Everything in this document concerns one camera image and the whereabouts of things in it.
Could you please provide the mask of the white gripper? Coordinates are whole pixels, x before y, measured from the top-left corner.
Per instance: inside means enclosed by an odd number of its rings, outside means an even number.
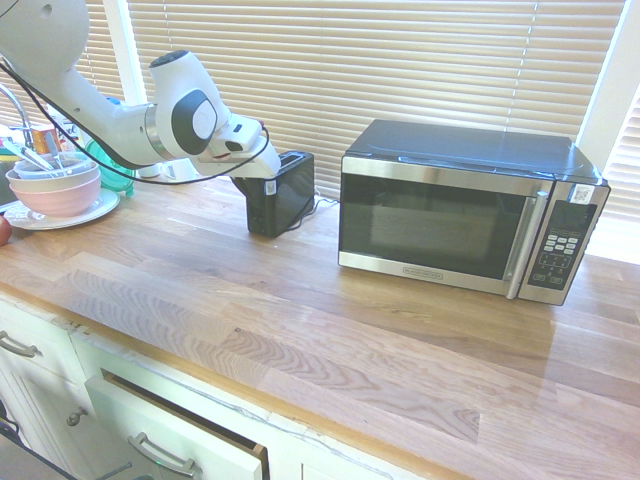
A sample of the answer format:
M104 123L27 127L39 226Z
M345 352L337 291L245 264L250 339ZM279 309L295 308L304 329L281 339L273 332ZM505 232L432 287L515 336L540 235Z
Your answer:
M264 179L275 177L280 168L281 159L266 138L259 138L249 151L232 152L224 159L211 159L207 162L203 158L196 159L196 171L200 175L233 177L232 183L246 199L251 197L252 200L264 198Z

